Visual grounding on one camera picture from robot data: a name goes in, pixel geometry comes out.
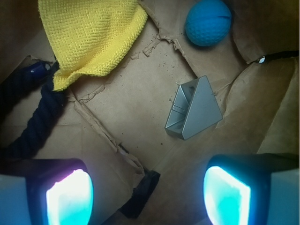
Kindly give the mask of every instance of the triangular metal bracket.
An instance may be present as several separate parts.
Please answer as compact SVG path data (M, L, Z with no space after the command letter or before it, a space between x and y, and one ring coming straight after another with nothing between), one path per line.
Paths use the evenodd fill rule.
M186 140L222 120L207 76L178 87L165 130Z

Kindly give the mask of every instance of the torn cardboard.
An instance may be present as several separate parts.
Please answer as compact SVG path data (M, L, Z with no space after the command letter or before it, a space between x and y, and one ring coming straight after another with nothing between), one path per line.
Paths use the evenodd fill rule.
M99 224L131 197L140 174L139 166L116 153L116 145L122 143L134 156L132 162L138 165L137 158L147 169L161 173L160 182L138 219L117 212L105 224L196 224L207 217L202 180L210 157L279 148L299 152L299 127L294 125L299 121L299 63L284 59L253 63L244 70L246 64L230 36L208 49L185 39L185 16L194 1L142 3L154 23L146 23L108 78L82 77L72 85L74 97L70 95L71 102L37 157L84 160L97 190L91 224ZM41 48L47 45L42 37L33 39L36 45L31 48L16 49L15 55L26 56L36 49L49 54L48 48ZM139 58L132 60L137 53ZM164 125L178 84L195 79L195 74L207 75L224 119L183 141L167 135ZM21 133L39 99L36 91L15 107L1 126L1 144ZM78 113L75 103L85 113ZM278 136L286 141L272 147Z

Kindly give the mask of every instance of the cardboard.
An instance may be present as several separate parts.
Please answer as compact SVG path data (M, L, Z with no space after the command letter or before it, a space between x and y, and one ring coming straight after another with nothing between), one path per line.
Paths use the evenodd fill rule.
M225 0L232 10L233 38L251 63L268 54L299 50L299 1Z
M202 185L213 155L299 153L299 59L247 66L231 35L212 48L191 45L184 21L194 3L144 0L153 22L108 77L82 77L70 87L64 115L37 155L84 160L96 193L91 224L209 224ZM43 30L29 39L4 54L11 71L29 54L53 60ZM3 65L2 80L11 72ZM224 119L186 141L169 136L164 126L178 84L203 75ZM37 90L14 108L1 125L1 146L20 135L39 99ZM139 218L127 219L116 211L142 166L161 173L160 181Z

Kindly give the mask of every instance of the black tape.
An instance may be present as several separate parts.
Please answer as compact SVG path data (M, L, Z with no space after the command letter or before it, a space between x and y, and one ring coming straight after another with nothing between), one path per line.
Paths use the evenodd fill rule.
M297 57L297 56L299 56L299 51L284 51L284 52L278 52L270 55L265 55L262 58L258 59L256 62L264 63L272 60L285 59L285 58Z
M131 199L119 209L120 212L127 218L138 218L158 184L159 177L160 174L155 171L146 173L139 185L134 188Z

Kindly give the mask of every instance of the white plastic part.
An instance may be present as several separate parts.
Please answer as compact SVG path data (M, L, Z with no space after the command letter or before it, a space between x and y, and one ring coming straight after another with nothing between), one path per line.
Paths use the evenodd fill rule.
M24 177L0 174L0 224L31 224Z
M259 63L263 63L265 61L265 57L263 56L260 60L259 60Z
M90 176L83 170L74 170L46 192L49 225L88 224L93 198Z
M204 203L214 225L247 225L251 188L219 166L204 176Z
M46 68L46 70L49 70L49 69L51 69L51 66L48 63L46 63L45 68Z

